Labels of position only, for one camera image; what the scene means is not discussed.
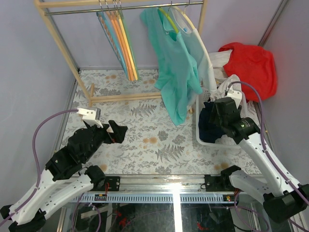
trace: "dark blue cloth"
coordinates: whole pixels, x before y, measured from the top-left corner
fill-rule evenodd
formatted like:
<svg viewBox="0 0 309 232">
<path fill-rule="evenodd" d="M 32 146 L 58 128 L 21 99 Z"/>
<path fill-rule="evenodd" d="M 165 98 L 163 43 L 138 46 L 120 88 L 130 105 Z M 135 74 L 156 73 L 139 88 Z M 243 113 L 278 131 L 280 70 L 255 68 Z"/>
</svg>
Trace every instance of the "dark blue cloth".
<svg viewBox="0 0 309 232">
<path fill-rule="evenodd" d="M 204 102 L 204 105 L 205 108 L 199 114 L 198 120 L 199 138 L 206 143 L 214 144 L 225 133 L 220 127 L 209 122 L 214 102 Z"/>
</svg>

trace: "floral pattern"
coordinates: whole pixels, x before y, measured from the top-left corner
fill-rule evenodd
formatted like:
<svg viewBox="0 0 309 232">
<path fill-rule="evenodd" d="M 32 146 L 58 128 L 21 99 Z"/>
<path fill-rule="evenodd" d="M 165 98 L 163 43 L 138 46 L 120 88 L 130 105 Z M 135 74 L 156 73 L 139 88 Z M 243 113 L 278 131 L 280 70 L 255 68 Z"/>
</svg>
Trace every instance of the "floral pattern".
<svg viewBox="0 0 309 232">
<path fill-rule="evenodd" d="M 95 96 L 158 92 L 154 87 L 158 71 L 139 73 L 137 82 L 128 81 L 121 70 L 81 71 L 81 78 L 88 90 L 91 83 L 95 84 Z M 80 87 L 72 104 L 72 108 L 78 107 L 88 107 Z M 175 126 L 162 99 L 104 102 L 93 107 L 101 109 L 102 123 L 112 119 L 128 126 L 128 131 L 122 144 L 103 144 L 86 166 L 98 165 L 107 174 L 218 174 L 237 165 L 249 174 L 260 174 L 241 149 L 200 145 L 196 140 L 195 113 L 188 113 L 186 121 Z M 248 103 L 248 110 L 249 116 L 257 121 L 252 102 Z M 82 127 L 81 117 L 70 114 L 62 145 Z"/>
</svg>

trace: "robotic arm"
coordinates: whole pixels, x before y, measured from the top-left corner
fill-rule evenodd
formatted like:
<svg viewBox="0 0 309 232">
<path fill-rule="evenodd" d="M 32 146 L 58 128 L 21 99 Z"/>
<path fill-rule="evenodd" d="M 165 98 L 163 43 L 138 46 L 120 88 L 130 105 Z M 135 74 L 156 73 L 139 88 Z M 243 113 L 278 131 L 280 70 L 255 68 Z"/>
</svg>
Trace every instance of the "robotic arm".
<svg viewBox="0 0 309 232">
<path fill-rule="evenodd" d="M 122 143 L 127 127 L 118 126 L 112 120 L 109 121 L 110 125 L 102 125 L 98 120 L 100 117 L 98 108 L 79 108 L 77 113 L 83 115 L 86 128 L 78 129 L 69 138 L 68 144 L 47 162 L 38 187 L 33 185 L 18 202 L 4 206 L 0 210 L 3 218 L 14 213 L 11 217 L 13 223 L 9 227 L 10 232 L 36 232 L 55 211 L 71 199 L 104 186 L 103 171 L 98 166 L 89 166 L 77 180 L 61 188 L 82 169 L 82 164 L 92 157 L 102 143 Z M 110 126 L 113 132 L 107 132 Z M 37 191 L 33 197 L 16 212 L 15 210 L 28 199 L 34 189 Z"/>
<path fill-rule="evenodd" d="M 230 97 L 215 101 L 210 122 L 220 126 L 247 152 L 265 177 L 267 184 L 250 177 L 241 168 L 232 166 L 221 172 L 221 184 L 232 185 L 258 200 L 268 216 L 279 223 L 306 209 L 307 204 L 286 182 L 265 154 L 261 144 L 260 129 L 251 118 L 241 118 L 235 101 Z M 267 145 L 267 151 L 290 182 L 309 199 L 309 184 L 301 185 L 278 160 Z"/>
</svg>

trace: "red cloth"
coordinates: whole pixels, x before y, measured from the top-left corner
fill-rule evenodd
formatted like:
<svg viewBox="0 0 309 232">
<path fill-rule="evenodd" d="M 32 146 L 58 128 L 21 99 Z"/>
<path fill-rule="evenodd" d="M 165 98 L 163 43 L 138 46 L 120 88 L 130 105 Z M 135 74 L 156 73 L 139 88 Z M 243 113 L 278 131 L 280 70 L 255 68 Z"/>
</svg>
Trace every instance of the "red cloth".
<svg viewBox="0 0 309 232">
<path fill-rule="evenodd" d="M 241 81 L 252 85 L 265 100 L 277 91 L 277 75 L 274 57 L 271 52 L 256 45 L 229 43 L 219 52 L 233 49 L 229 62 L 223 66 L 226 74 L 236 74 Z M 246 99 L 258 102 L 256 94 L 248 86 L 241 85 Z"/>
</svg>

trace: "gray wall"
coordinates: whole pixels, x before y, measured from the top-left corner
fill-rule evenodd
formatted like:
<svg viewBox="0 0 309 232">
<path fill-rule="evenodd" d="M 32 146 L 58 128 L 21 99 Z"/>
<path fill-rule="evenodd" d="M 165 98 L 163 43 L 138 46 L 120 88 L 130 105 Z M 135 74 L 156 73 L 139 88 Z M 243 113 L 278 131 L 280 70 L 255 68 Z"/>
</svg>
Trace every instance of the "gray wall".
<svg viewBox="0 0 309 232">
<path fill-rule="evenodd" d="M 282 163 L 303 184 L 309 183 L 308 9 L 308 0 L 291 1 L 265 46 L 278 74 L 278 91 L 264 103 L 270 137 Z M 308 209 L 305 215 L 308 220 Z"/>
<path fill-rule="evenodd" d="M 281 0 L 209 0 L 202 40 L 209 52 L 231 42 L 258 44 Z M 173 3 L 188 2 L 174 0 Z M 140 4 L 170 3 L 158 0 Z M 54 11 L 77 8 L 60 8 Z M 133 43 L 137 64 L 157 67 L 157 60 L 148 40 L 146 27 L 140 20 L 142 9 L 124 11 L 125 20 Z M 200 6 L 189 6 L 186 14 L 197 27 Z M 95 13 L 54 16 L 61 34 L 78 65 L 83 67 L 120 67 Z"/>
<path fill-rule="evenodd" d="M 32 1 L 1 1 L 0 21 L 2 207 L 15 203 L 36 180 L 33 133 L 45 118 L 64 110 L 74 78 Z M 60 120 L 39 132 L 41 168 L 50 158 Z"/>
</svg>

